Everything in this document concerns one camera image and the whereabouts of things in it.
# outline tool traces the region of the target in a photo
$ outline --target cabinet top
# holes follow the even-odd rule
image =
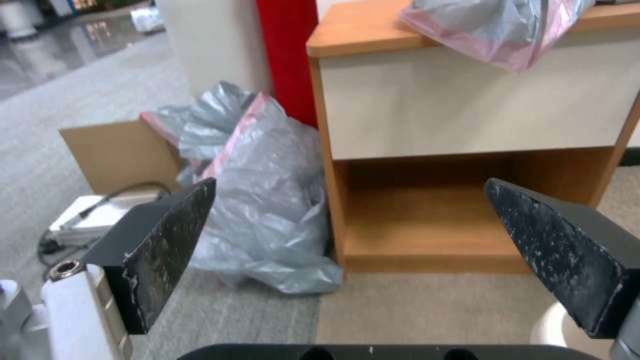
[[[307,54],[327,58],[439,46],[398,19],[409,3],[410,0],[356,0],[334,4],[307,41]],[[594,6],[571,31],[634,27],[640,28],[640,3]]]

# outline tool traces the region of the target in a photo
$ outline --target tiled floor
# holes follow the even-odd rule
[[[31,40],[0,38],[0,100],[60,77],[145,38],[128,8],[83,15]]]

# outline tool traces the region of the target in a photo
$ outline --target black cable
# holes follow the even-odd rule
[[[80,211],[76,216],[70,218],[69,220],[67,220],[64,224],[60,225],[60,229],[70,229],[72,227],[74,227],[75,225],[77,225],[79,222],[81,222],[82,220],[86,219],[89,214],[91,214],[91,212],[97,208],[99,208],[102,205],[105,205],[107,202],[109,202],[109,200],[113,199],[114,197],[120,195],[121,193],[127,192],[129,190],[135,189],[135,188],[141,188],[143,186],[153,186],[153,187],[157,187],[157,188],[161,188],[162,190],[164,190],[165,195],[171,195],[171,190],[169,189],[169,187],[167,187],[165,184],[159,182],[159,181],[144,181],[142,183],[137,183],[137,184],[133,184],[130,186],[126,186],[125,188],[122,188],[116,192],[110,193],[109,195],[103,197],[102,199],[100,199],[100,201],[96,202],[95,204],[89,206],[88,208]]]
[[[78,213],[78,215],[74,216],[72,219],[70,219],[69,221],[65,222],[65,224],[63,226],[65,227],[73,227],[73,225],[76,225],[78,222],[86,219],[86,217],[89,216],[89,214],[91,214],[91,212],[95,209],[97,209],[98,207],[104,205],[105,203],[107,203],[109,200],[113,199],[114,197],[120,195],[121,193],[124,193],[126,191],[132,190],[134,188],[140,188],[143,186],[153,186],[153,187],[157,187],[162,189],[165,192],[165,196],[167,195],[171,195],[171,190],[169,189],[169,187],[167,187],[165,184],[160,183],[159,181],[144,181],[142,183],[136,183],[130,186],[126,186],[125,188],[122,188],[116,192],[110,193],[109,195],[103,197],[100,201],[98,201],[97,203],[95,203],[94,205],[91,205],[90,207],[80,211]],[[97,242],[98,240],[100,240],[100,238],[93,238],[89,241],[87,241],[86,243],[83,244],[61,244],[56,237],[52,234],[52,232],[50,232],[49,229],[45,230],[44,233],[42,233],[42,235],[40,235],[40,239],[38,239],[38,248],[36,249],[36,254],[38,256],[38,261],[43,264],[43,266],[45,267],[44,272],[42,273],[42,280],[46,281],[47,280],[47,274],[49,273],[49,271],[51,271],[51,268],[54,267],[55,265],[57,265],[60,261],[63,261],[64,259],[69,258],[71,255],[78,253],[79,251],[82,250],[86,250],[89,249],[95,242]],[[54,261],[48,261],[46,259],[46,256],[50,256],[59,252],[62,252],[64,250],[71,250],[68,251],[66,254],[62,255],[62,256],[58,256]]]

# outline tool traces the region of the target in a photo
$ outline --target cardboard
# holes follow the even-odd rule
[[[61,129],[60,135],[97,194],[143,181],[159,181],[180,190],[175,178],[182,160],[143,120]]]

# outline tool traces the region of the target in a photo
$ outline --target garbage bag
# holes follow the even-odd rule
[[[595,0],[413,0],[400,18],[472,58],[521,72]]]
[[[177,178],[179,184],[187,186],[222,150],[254,98],[255,93],[220,81],[191,105],[163,106],[140,117],[188,160]]]
[[[216,178],[192,266],[230,286],[246,278],[284,293],[340,286],[342,269],[324,256],[330,234],[317,130],[273,98],[229,83],[192,106],[142,117],[188,160],[179,181]]]

